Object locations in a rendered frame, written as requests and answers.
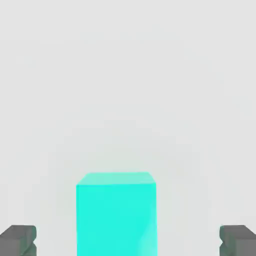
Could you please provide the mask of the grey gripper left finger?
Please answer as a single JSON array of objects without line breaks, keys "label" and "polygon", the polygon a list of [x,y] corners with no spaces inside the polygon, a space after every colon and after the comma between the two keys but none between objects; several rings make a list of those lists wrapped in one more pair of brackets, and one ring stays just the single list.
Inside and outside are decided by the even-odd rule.
[{"label": "grey gripper left finger", "polygon": [[34,225],[11,225],[0,234],[0,256],[37,256]]}]

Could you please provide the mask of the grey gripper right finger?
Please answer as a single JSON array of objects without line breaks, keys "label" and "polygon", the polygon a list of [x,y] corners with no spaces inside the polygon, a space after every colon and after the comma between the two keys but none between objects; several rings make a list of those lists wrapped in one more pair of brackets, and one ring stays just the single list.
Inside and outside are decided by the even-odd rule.
[{"label": "grey gripper right finger", "polygon": [[222,225],[219,256],[256,256],[256,234],[245,225]]}]

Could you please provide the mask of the small cyan cube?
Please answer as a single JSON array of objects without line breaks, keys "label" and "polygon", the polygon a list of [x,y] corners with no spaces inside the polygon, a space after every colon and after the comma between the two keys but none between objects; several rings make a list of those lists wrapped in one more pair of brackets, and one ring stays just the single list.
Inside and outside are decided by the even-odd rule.
[{"label": "small cyan cube", "polygon": [[151,174],[86,174],[76,185],[76,248],[77,256],[158,256]]}]

